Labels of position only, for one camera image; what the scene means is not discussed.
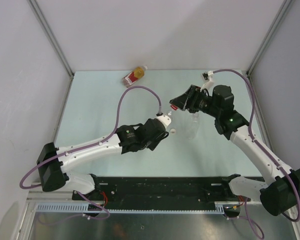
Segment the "white QR-code bottle cap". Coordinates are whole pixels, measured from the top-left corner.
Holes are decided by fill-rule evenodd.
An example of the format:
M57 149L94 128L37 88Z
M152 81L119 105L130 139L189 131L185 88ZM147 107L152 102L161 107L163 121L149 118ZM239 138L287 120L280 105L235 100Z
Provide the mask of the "white QR-code bottle cap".
M174 134L177 133L177 130L176 130L175 128L171 128L171 129L170 129L170 133L174 135Z

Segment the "clear unlabelled plastic bottle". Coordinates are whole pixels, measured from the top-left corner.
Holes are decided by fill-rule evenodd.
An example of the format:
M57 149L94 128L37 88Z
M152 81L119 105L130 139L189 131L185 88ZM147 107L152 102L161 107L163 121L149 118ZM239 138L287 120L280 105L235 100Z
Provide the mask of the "clear unlabelled plastic bottle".
M200 127L200 115L198 112L191 113L185 121L185 137L187 139L194 139Z

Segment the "yellow tea bottle red label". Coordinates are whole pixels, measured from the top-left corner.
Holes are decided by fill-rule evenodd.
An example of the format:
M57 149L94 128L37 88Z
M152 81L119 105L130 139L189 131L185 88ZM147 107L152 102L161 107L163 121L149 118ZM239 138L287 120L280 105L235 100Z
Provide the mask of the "yellow tea bottle red label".
M135 82L137 82L145 75L147 69L148 67L146 65L136 67L134 70L132 70L122 78L123 85L126 88L131 87Z

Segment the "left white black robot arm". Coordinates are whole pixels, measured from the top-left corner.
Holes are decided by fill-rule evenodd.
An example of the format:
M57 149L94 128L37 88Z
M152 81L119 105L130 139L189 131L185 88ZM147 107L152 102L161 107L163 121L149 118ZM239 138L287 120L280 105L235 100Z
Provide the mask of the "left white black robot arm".
M90 200L100 196L101 188L93 174L75 173L74 169L109 155L135 153L144 149L153 151L168 137L172 119L167 115L149 118L144 124L122 125L113 135L67 147L44 145L37 159L43 192L60 189L80 192Z

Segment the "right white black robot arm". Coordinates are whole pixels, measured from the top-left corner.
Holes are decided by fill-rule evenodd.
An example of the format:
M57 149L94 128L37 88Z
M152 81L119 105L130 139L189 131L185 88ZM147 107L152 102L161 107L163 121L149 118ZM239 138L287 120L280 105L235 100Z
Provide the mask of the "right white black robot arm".
M294 206L299 207L300 169L292 169L256 137L248 121L235 110L234 95L229 86L215 86L212 95L207 92L191 85L169 103L181 111L203 112L213 117L217 132L236 145L264 179L260 182L233 174L220 188L221 196L227 201L238 195L260 201L273 216L284 214Z

